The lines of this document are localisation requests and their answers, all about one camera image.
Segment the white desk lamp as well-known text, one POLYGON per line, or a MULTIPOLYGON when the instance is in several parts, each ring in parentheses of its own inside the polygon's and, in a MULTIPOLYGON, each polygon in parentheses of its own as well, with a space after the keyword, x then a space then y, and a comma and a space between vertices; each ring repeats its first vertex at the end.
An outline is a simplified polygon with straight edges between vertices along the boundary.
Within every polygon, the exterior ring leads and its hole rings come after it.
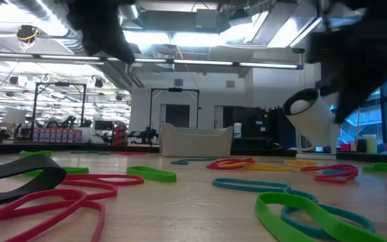
POLYGON ((283 113, 296 130, 296 158, 335 160, 340 128, 316 89, 303 89, 283 104, 283 113))

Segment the black aluminium table frame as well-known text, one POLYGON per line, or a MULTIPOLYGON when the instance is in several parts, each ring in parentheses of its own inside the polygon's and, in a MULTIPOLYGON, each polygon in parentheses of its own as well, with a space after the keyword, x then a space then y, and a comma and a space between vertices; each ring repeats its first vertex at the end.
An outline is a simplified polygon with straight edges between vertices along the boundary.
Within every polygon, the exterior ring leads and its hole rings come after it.
MULTIPOLYGON (((135 146, 109 146, 88 144, 50 144, 50 143, 19 143, 0 144, 0 155, 19 153, 20 151, 110 151, 110 152, 139 152, 159 153, 158 147, 135 147, 135 146)), ((232 149, 231 155, 244 156, 270 156, 270 157, 295 157, 295 151, 287 150, 257 150, 257 149, 232 149)))

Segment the grey metal utility box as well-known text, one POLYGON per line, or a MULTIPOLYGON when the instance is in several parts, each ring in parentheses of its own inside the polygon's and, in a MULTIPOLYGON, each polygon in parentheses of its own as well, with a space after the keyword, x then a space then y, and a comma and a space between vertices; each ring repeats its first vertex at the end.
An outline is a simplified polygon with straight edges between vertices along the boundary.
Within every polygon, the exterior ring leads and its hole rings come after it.
POLYGON ((216 30, 218 12, 215 9, 196 10, 196 28, 201 30, 216 30))

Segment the yellow rubber band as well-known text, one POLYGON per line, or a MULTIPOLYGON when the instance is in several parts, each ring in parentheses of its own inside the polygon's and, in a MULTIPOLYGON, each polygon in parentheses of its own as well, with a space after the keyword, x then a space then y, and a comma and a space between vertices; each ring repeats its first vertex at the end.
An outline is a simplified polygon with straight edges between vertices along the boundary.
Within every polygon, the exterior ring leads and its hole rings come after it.
POLYGON ((291 172, 290 167, 277 166, 277 165, 260 165, 255 163, 233 163, 233 164, 219 164, 219 169, 246 169, 251 171, 278 171, 278 172, 291 172))
POLYGON ((316 166, 314 161, 298 161, 298 160, 285 160, 284 163, 289 167, 301 169, 303 167, 316 166))

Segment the small black block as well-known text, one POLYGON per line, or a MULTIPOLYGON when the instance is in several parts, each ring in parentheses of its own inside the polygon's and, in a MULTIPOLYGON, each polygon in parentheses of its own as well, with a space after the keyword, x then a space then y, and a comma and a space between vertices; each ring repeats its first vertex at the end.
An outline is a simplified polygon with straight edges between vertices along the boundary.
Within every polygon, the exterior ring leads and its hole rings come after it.
POLYGON ((40 173, 34 179, 15 190, 0 192, 0 204, 12 202, 34 192, 51 190, 61 184, 67 176, 65 169, 49 156, 32 155, 0 165, 0 179, 31 171, 40 171, 40 173))

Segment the white plastic bin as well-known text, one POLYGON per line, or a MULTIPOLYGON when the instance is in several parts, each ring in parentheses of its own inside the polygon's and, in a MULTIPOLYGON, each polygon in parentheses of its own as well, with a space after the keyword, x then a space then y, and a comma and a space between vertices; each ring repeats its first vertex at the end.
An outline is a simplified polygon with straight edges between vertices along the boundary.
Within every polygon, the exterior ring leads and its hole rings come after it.
POLYGON ((234 128, 176 128, 161 124, 159 152, 164 157, 229 157, 234 128))

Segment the red stacked containers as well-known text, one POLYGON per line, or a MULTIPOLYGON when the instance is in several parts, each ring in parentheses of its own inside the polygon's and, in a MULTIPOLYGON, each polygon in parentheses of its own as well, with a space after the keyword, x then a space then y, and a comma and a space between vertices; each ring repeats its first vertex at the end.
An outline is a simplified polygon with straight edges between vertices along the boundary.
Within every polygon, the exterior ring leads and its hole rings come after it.
POLYGON ((113 145, 116 146, 126 146, 128 144, 127 126, 122 123, 117 125, 113 130, 113 145))

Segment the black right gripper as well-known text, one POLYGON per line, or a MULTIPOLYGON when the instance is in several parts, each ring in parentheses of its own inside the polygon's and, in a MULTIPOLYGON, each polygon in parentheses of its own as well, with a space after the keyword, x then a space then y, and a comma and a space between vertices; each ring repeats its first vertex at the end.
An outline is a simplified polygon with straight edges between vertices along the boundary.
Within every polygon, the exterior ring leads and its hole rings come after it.
MULTIPOLYGON (((328 0, 322 10, 325 30, 307 35, 307 62, 319 63, 349 57, 356 51, 379 48, 387 54, 387 0, 328 0), (334 28, 329 16, 338 5, 363 9, 360 20, 334 28)), ((334 123, 343 121, 362 106, 371 93, 387 82, 387 61, 345 65, 337 75, 338 87, 319 83, 321 97, 338 93, 334 123)))

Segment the small black monitor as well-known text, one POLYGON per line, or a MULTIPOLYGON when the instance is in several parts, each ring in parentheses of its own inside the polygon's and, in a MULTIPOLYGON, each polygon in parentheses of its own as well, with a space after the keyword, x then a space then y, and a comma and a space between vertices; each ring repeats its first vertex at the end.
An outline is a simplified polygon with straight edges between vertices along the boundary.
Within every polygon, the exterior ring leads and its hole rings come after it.
POLYGON ((94 130, 98 131, 112 131, 114 129, 114 122, 107 120, 96 120, 94 130))

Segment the pink cardboard boxes stack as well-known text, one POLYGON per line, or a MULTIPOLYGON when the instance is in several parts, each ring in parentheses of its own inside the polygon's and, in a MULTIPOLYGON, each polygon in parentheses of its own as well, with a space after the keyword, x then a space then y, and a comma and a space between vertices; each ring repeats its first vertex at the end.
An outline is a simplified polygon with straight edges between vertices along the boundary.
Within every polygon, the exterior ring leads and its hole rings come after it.
POLYGON ((34 130, 32 140, 41 143, 81 143, 82 130, 38 128, 34 130))

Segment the pale green cup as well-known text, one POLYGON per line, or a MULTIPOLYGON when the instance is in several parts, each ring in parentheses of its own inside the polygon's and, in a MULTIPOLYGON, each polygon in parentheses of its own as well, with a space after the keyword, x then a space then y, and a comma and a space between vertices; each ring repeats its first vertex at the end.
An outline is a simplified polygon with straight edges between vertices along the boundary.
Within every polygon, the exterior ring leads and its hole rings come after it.
POLYGON ((377 136, 375 134, 364 134, 362 137, 366 142, 366 153, 377 154, 377 136))

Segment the black station frame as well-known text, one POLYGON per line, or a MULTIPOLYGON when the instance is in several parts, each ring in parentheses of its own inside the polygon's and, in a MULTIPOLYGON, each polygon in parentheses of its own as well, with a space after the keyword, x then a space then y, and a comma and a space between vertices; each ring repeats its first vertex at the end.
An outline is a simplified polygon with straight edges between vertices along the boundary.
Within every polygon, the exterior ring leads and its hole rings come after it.
POLYGON ((148 127, 151 128, 151 124, 152 124, 152 116, 153 116, 153 99, 154 99, 154 96, 153 96, 153 93, 154 91, 168 91, 168 92, 177 92, 177 93, 181 93, 181 92, 190 92, 190 91, 194 91, 197 93, 197 98, 196 98, 196 128, 199 128, 199 113, 200 113, 200 110, 202 109, 200 107, 200 90, 199 89, 183 89, 183 88, 180 88, 180 87, 168 87, 168 88, 151 88, 150 89, 150 106, 149 106, 149 119, 148 119, 148 127))
POLYGON ((34 102, 33 102, 33 110, 32 110, 32 123, 31 123, 31 133, 30 133, 30 140, 33 139, 33 134, 34 134, 34 129, 35 129, 35 123, 34 120, 36 119, 36 107, 37 107, 37 102, 38 102, 38 96, 46 90, 48 86, 54 85, 56 87, 70 87, 70 86, 80 86, 83 88, 83 91, 78 91, 77 94, 82 97, 82 106, 81 106, 81 121, 80 124, 83 123, 84 121, 84 113, 85 113, 85 100, 86 100, 86 94, 87 94, 87 85, 82 84, 82 83, 70 83, 68 82, 63 82, 63 81, 57 81, 57 82, 37 82, 36 87, 34 90, 34 102))

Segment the black cabinet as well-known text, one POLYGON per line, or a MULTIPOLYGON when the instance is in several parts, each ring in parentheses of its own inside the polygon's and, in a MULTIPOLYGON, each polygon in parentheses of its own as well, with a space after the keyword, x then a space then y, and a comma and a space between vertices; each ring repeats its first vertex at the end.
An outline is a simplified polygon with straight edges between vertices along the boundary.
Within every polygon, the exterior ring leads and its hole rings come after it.
POLYGON ((275 127, 272 110, 240 106, 223 107, 223 127, 242 124, 242 137, 232 138, 232 149, 274 150, 282 149, 275 127))

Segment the long black light fixture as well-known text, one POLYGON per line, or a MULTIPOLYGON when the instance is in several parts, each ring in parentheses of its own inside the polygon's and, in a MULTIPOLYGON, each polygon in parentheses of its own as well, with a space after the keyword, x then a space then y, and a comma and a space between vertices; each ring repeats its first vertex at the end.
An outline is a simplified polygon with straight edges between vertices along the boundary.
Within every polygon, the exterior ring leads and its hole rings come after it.
MULTIPOLYGON (((71 62, 86 62, 86 63, 108 63, 119 62, 120 60, 114 57, 106 56, 71 56, 71 55, 56 55, 56 54, 28 54, 28 53, 10 53, 0 52, 0 58, 4 59, 40 59, 46 61, 71 61, 71 62)), ((173 59, 173 58, 135 58, 135 63, 141 64, 174 64, 174 65, 210 65, 221 67, 251 67, 262 69, 293 69, 301 70, 304 65, 281 64, 281 63, 253 63, 239 61, 222 61, 222 60, 190 60, 190 59, 173 59)))

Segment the green rubber band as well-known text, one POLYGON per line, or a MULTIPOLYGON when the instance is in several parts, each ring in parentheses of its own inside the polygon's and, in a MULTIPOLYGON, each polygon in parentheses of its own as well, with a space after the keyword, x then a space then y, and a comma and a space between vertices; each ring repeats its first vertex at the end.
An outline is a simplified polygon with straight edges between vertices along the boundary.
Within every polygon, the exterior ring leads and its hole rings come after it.
POLYGON ((147 166, 131 166, 126 169, 126 173, 156 182, 171 183, 177 181, 177 175, 175 173, 147 166))
POLYGON ((373 163, 362 168, 363 172, 387 172, 387 163, 373 163))
POLYGON ((340 242, 387 242, 387 238, 339 220, 308 198, 281 192, 266 192, 258 195, 255 213, 263 226, 279 242, 315 242, 315 240, 275 216, 268 208, 270 204, 281 204, 307 211, 325 232, 340 242))
POLYGON ((19 153, 22 157, 29 157, 34 155, 46 155, 51 157, 53 155, 52 151, 21 151, 19 153))
MULTIPOLYGON (((88 167, 63 167, 67 174, 85 174, 89 173, 88 167)), ((42 173, 42 170, 29 171, 24 173, 26 176, 36 177, 42 173)))

